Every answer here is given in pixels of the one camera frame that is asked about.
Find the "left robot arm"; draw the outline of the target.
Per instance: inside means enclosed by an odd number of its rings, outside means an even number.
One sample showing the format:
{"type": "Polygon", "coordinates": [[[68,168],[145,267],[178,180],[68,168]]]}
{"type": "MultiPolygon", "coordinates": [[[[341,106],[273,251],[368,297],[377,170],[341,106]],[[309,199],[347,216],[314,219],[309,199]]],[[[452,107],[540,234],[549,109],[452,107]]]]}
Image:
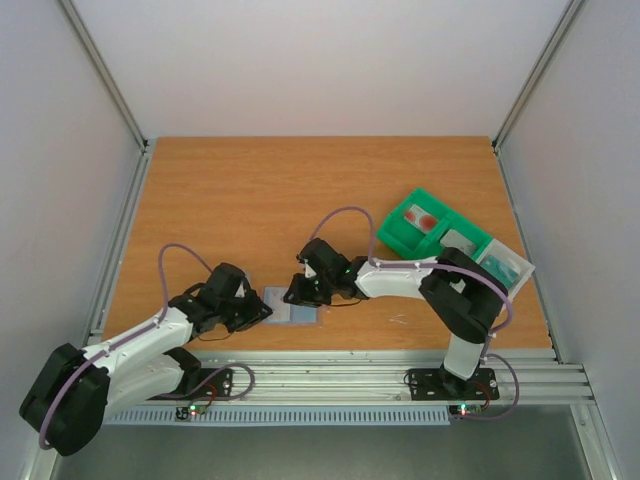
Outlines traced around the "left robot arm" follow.
{"type": "Polygon", "coordinates": [[[84,348],[56,348],[19,415],[37,431],[42,449],[72,455],[122,411],[204,392],[212,376],[187,344],[218,326],[230,334],[245,331],[272,312],[242,269],[221,263],[206,281],[167,298],[158,313],[125,333],[84,348]]]}

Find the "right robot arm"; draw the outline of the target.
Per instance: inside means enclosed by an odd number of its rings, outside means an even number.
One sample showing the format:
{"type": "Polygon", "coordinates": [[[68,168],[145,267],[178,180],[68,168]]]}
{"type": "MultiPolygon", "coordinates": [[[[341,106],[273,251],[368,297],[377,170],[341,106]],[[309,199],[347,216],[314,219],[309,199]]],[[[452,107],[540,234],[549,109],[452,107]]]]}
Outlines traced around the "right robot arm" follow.
{"type": "Polygon", "coordinates": [[[451,399],[475,387],[476,370],[497,330],[499,314],[505,311],[507,321],[513,317],[507,287],[454,247],[412,262],[371,256],[349,259],[326,241],[313,239],[297,260],[303,271],[292,277],[283,296],[291,305],[329,306],[336,295],[355,301],[382,297],[426,301],[450,332],[436,384],[451,399]]]}

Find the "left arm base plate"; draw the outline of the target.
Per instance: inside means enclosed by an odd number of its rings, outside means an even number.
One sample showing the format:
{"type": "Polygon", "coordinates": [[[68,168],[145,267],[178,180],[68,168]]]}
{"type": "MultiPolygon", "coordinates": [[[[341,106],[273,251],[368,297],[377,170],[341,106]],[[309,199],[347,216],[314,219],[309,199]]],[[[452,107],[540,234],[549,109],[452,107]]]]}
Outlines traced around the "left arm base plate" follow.
{"type": "Polygon", "coordinates": [[[175,390],[152,397],[152,400],[222,399],[231,396],[234,371],[230,367],[201,368],[190,374],[175,390]]]}

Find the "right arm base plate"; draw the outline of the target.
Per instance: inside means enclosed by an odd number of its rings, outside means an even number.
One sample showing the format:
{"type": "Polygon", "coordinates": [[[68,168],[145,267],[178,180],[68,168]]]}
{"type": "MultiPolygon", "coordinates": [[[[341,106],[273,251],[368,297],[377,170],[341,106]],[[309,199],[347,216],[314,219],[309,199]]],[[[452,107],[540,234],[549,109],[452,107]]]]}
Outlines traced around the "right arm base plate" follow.
{"type": "Polygon", "coordinates": [[[468,380],[444,368],[413,368],[405,372],[403,383],[413,401],[498,400],[500,393],[493,369],[478,367],[468,380]]]}

